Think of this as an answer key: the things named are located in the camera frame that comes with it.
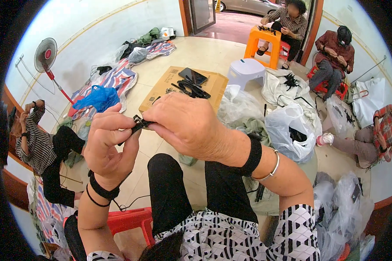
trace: person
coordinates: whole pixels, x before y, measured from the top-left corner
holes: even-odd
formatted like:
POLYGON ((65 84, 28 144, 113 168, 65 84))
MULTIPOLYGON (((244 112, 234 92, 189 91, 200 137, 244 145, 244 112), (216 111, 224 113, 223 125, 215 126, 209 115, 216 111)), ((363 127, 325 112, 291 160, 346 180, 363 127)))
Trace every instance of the person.
POLYGON ((368 126, 355 132, 355 139, 342 139, 331 133, 318 136, 318 146, 332 145, 349 154, 355 154, 370 164, 379 162, 382 157, 387 162, 392 160, 392 104, 389 104, 373 115, 374 126, 368 126))
MULTIPOLYGON (((290 61, 295 58, 299 49, 301 49, 301 42, 305 37, 306 28, 308 26, 308 21, 303 17, 305 12, 305 3, 302 0, 293 0, 287 7, 282 7, 277 11, 266 15, 260 21, 262 25, 274 21, 271 28, 281 32, 281 41, 286 42, 291 46, 287 60, 282 65, 282 69, 289 69, 290 61)), ((262 56, 268 49, 269 42, 266 41, 263 46, 257 50, 257 54, 262 56)))
POLYGON ((309 80, 311 90, 318 84, 328 81, 328 91, 324 95, 324 101, 331 97, 341 81, 353 71, 354 47, 351 45, 352 35, 350 30, 341 25, 334 31, 326 31, 315 42, 315 46, 320 51, 315 58, 318 71, 309 80))
POLYGON ((16 154, 42 177, 43 193, 49 202, 74 207, 81 192, 61 187, 60 165, 71 150, 82 153, 86 142, 67 126, 60 126, 55 135, 40 129, 38 123, 44 113, 45 101, 37 100, 26 104, 20 117, 15 116, 11 135, 17 138, 16 154))
MULTIPOLYGON (((78 207, 78 231, 87 260, 126 257, 107 225, 109 204, 131 173, 140 131, 117 104, 94 116, 84 157, 90 169, 87 193, 78 207), (122 152, 115 145, 125 141, 122 152)), ((179 153, 205 161, 207 208, 193 212, 183 170, 166 154, 148 162, 156 244, 143 260, 319 260, 311 182, 289 158, 262 146, 256 136, 226 128, 205 99, 170 93, 142 113, 149 125, 179 153), (280 196, 280 220, 274 243, 259 239, 242 176, 251 176, 280 196)))

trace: electric fan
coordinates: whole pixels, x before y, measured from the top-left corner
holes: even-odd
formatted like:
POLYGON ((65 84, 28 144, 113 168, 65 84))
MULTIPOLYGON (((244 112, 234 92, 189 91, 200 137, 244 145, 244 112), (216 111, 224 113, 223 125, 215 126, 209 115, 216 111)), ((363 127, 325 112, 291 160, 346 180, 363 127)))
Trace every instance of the electric fan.
MULTIPOLYGON (((55 59, 57 57, 57 42, 51 38, 48 37, 46 39, 43 39, 42 42, 38 45, 38 48, 36 49, 35 52, 35 57, 33 64, 35 65, 35 69, 39 73, 46 73, 53 81, 57 87, 58 90, 60 90, 63 95, 68 99, 68 101, 73 105, 77 100, 81 100, 84 98, 84 96, 78 96, 75 98, 75 100, 71 100, 71 98, 67 95, 67 93, 62 89, 62 87, 57 83, 55 80, 55 76, 51 71, 51 66, 54 64, 55 59)), ((72 106, 70 110, 68 111, 68 116, 73 117, 73 115, 77 112, 78 110, 74 109, 72 106)))

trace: silver bangle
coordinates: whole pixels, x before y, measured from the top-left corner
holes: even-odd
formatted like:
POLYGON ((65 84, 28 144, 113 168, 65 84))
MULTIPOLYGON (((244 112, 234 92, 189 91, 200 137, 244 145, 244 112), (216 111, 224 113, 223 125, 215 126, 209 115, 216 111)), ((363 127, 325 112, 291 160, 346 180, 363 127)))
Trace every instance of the silver bangle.
POLYGON ((277 162, 276 162, 276 167, 274 168, 274 170, 272 171, 272 173, 270 173, 269 175, 265 176, 262 179, 256 179, 255 177, 251 176, 251 179, 256 180, 256 181, 263 181, 268 177, 272 177, 275 173, 277 168, 279 167, 279 161, 280 161, 280 157, 279 157, 279 152, 277 151, 277 149, 273 149, 275 151, 276 157, 277 157, 277 162))

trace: black shoe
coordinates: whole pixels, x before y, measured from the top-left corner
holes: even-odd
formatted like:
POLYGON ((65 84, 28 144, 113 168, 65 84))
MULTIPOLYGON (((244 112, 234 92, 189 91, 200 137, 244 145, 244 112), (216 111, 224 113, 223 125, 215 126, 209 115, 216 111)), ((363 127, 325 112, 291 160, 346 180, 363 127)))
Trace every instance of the black shoe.
POLYGON ((266 49, 264 46, 261 46, 260 48, 257 50, 257 54, 260 56, 264 55, 264 53, 267 52, 267 50, 269 49, 268 47, 266 49))

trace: hand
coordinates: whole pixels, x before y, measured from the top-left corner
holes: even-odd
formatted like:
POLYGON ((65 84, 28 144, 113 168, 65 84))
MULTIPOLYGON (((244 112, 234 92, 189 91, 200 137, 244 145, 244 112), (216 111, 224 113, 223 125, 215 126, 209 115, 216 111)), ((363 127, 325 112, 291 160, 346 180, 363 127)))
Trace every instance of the hand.
POLYGON ((378 118, 375 118, 375 129, 377 133, 380 132, 380 123, 378 118))
POLYGON ((267 18, 263 18, 263 19, 260 20, 260 23, 261 23, 262 25, 266 25, 266 24, 269 23, 269 20, 268 20, 267 18))
POLYGON ((35 104, 34 104, 33 102, 26 104, 26 105, 25 105, 25 112, 29 115, 30 110, 31 110, 32 108, 34 108, 34 107, 35 107, 35 104))
POLYGON ((381 132, 378 132, 378 133, 377 133, 377 140, 379 141, 380 145, 382 146, 382 149, 386 149, 386 148, 387 148, 387 146, 386 146, 386 140, 385 140, 385 138, 383 137, 383 135, 382 135, 381 132))
POLYGON ((27 113, 22 112, 19 117, 19 122, 22 126, 22 132, 26 132, 26 118, 27 118, 27 113))
POLYGON ((282 27, 282 29, 280 31, 282 34, 289 35, 289 36, 292 35, 292 31, 289 30, 287 27, 282 27))
POLYGON ((331 55, 332 57, 334 57, 334 58, 336 58, 336 57, 338 56, 338 54, 337 54, 333 49, 331 49, 331 48, 325 47, 325 48, 324 48, 324 51, 325 51, 327 54, 329 54, 329 55, 331 55))
POLYGON ((99 185, 111 191, 132 171, 138 154, 141 131, 131 136, 132 118, 119 113, 120 103, 93 117, 84 158, 99 185), (115 145, 125 141, 123 151, 115 145))
POLYGON ((341 63, 342 65, 347 66, 347 62, 346 62, 346 60, 344 59, 343 56, 341 56, 341 55, 337 56, 337 60, 338 60, 338 62, 341 63))
POLYGON ((221 162, 230 150, 230 129, 218 120, 206 99, 169 93, 143 112, 142 117, 157 122, 149 127, 183 155, 221 162))

